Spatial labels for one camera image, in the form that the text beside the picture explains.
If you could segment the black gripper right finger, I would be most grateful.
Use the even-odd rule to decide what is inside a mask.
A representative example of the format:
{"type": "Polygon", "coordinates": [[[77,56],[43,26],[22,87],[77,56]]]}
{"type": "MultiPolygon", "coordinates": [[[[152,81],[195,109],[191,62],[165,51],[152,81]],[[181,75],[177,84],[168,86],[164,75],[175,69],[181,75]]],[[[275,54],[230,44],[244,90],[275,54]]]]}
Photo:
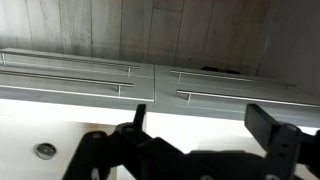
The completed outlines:
{"type": "Polygon", "coordinates": [[[302,134],[296,126],[276,121],[257,104],[246,106],[244,125],[265,151],[279,139],[293,142],[302,134]]]}

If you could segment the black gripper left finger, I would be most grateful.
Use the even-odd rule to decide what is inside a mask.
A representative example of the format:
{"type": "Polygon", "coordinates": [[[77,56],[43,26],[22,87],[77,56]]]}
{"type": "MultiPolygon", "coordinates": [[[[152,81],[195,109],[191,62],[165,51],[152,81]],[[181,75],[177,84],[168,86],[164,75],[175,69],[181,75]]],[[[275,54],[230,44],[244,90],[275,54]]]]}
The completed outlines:
{"type": "Polygon", "coordinates": [[[139,104],[136,108],[133,125],[139,131],[145,130],[146,109],[147,109],[147,106],[145,104],[139,104]]]}

